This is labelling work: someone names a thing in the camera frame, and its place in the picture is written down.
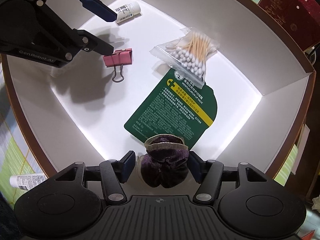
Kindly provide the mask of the small white pill bottle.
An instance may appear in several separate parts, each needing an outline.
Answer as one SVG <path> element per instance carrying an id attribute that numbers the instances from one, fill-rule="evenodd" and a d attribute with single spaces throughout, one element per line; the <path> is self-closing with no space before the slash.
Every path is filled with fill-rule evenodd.
<path id="1" fill-rule="evenodd" d="M 121 23 L 140 14 L 141 8 L 137 2 L 132 2 L 116 8 L 115 12 L 117 14 L 116 23 Z"/>

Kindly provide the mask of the pink binder clip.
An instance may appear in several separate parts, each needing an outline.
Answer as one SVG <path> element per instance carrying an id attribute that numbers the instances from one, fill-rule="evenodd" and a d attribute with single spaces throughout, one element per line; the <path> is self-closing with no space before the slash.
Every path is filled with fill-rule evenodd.
<path id="1" fill-rule="evenodd" d="M 125 77 L 123 76 L 123 67 L 126 65 L 132 64 L 132 49 L 127 48 L 127 49 L 115 50 L 113 54 L 103 56 L 103 61 L 107 68 L 112 67 L 114 70 L 112 81 L 115 83 L 120 83 L 125 79 Z M 117 66 L 120 67 L 119 75 L 121 79 L 119 80 L 116 79 Z"/>

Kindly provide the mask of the purple velvet scrunchie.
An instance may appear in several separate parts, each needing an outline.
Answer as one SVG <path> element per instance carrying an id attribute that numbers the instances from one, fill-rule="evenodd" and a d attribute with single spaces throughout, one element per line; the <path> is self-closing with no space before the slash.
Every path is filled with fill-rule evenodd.
<path id="1" fill-rule="evenodd" d="M 150 187 L 169 189 L 188 175 L 189 148 L 182 137 L 158 134 L 144 143 L 146 154 L 139 158 L 139 174 Z"/>

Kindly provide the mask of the green product backing card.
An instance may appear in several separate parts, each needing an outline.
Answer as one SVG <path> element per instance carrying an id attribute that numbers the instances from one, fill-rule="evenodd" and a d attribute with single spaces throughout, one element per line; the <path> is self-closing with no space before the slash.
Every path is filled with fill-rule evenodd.
<path id="1" fill-rule="evenodd" d="M 214 91 L 207 85 L 199 89 L 170 69 L 124 128 L 141 142 L 158 134 L 171 134 L 183 138 L 192 149 L 216 115 Z"/>

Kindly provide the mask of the white blue ointment tube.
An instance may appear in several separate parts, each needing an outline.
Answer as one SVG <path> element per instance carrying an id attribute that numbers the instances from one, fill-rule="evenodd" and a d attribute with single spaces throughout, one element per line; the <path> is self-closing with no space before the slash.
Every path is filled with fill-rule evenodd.
<path id="1" fill-rule="evenodd" d="M 47 180 L 47 176 L 44 173 L 33 173 L 33 174 L 21 174 L 11 176 L 9 181 L 12 187 L 29 191 Z"/>

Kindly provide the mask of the cotton swabs plastic bag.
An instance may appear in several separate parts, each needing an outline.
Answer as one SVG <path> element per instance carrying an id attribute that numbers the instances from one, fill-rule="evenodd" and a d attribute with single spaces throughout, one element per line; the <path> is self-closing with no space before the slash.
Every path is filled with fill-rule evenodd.
<path id="1" fill-rule="evenodd" d="M 182 37 L 153 47 L 150 54 L 201 89 L 206 80 L 207 61 L 217 53 L 220 44 L 196 28 L 181 31 Z"/>

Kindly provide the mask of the brown cardboard storage box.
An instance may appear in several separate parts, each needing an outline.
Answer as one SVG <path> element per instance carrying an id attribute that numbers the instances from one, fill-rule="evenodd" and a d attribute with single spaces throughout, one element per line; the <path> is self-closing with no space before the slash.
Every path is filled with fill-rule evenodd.
<path id="1" fill-rule="evenodd" d="M 298 137 L 315 83 L 315 70 L 295 41 L 251 0 L 103 0 L 113 8 L 131 1 L 142 14 L 122 25 L 93 16 L 75 0 L 48 1 L 71 27 L 132 49 L 121 83 L 112 82 L 95 52 L 80 52 L 58 77 L 32 61 L 3 56 L 13 113 L 46 175 L 75 161 L 97 165 L 129 150 L 143 153 L 124 124 L 169 70 L 150 50 L 194 27 L 220 44 L 206 76 L 217 117 L 194 151 L 275 176 Z"/>

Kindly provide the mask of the plaid blue green tablecloth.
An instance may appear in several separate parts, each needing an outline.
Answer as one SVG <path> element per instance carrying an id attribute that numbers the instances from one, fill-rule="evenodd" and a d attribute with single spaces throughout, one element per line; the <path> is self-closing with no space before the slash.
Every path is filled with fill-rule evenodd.
<path id="1" fill-rule="evenodd" d="M 10 206 L 24 191 L 10 185 L 13 175 L 40 173 L 43 170 L 20 131 L 12 110 L 1 114 L 1 194 Z"/>

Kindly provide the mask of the red gift box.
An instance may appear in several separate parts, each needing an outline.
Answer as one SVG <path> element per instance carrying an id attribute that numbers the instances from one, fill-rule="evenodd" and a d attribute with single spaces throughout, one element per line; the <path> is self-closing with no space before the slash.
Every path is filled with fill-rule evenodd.
<path id="1" fill-rule="evenodd" d="M 260 0 L 262 7 L 302 51 L 319 44 L 319 4 L 315 0 Z"/>

